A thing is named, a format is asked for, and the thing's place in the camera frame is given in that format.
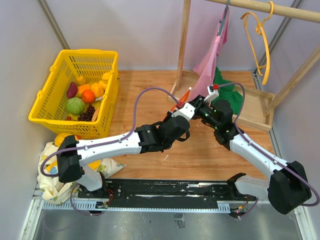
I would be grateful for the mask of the clear zip bag orange zipper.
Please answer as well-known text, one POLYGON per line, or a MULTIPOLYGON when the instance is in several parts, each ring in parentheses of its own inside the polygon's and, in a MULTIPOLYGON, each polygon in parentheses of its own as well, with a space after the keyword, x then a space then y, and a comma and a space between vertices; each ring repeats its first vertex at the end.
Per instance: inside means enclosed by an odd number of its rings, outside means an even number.
POLYGON ((185 103, 187 103, 187 100, 188 100, 188 97, 189 97, 189 94, 192 90, 192 87, 190 87, 187 92, 179 99, 179 102, 177 104, 175 104, 171 110, 169 110, 167 112, 167 116, 168 117, 172 117, 172 113, 174 113, 175 111, 181 109, 185 103))

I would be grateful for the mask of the green cabbage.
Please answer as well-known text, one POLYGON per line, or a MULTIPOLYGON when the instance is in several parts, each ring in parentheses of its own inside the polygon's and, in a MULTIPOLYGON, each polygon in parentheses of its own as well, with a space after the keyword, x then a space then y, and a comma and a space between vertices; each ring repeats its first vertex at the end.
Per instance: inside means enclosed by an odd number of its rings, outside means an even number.
POLYGON ((83 112, 85 103, 78 97, 73 97, 67 100, 65 110, 72 115, 79 115, 83 112))

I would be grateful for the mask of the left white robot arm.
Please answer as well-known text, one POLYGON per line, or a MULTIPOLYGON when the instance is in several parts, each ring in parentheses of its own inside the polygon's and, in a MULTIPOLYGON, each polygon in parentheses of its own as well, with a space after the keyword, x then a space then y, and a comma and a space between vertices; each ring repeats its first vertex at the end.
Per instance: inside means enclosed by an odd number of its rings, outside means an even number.
POLYGON ((88 165, 97 160, 122 155, 163 152, 171 148, 174 141, 189 138, 189 121, 195 107, 185 103, 183 107, 169 113, 165 121, 145 124, 133 132, 93 140, 76 140, 67 136, 57 151, 58 180, 61 183, 77 182, 96 198, 107 193, 102 174, 88 165))

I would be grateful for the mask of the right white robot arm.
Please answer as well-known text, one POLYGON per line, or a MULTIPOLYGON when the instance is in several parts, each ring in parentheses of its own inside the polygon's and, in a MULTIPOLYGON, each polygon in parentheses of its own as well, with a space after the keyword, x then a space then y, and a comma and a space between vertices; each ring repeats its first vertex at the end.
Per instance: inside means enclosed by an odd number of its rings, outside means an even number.
POLYGON ((230 199, 251 195, 269 201, 275 210, 285 215, 311 198, 304 167, 297 161, 281 159, 256 144, 233 122, 233 110, 227 100, 220 99, 210 107, 199 95, 190 104, 195 108, 194 119, 201 119, 213 128, 220 145, 246 159, 266 177, 263 180, 245 173, 231 177, 226 188, 230 199))

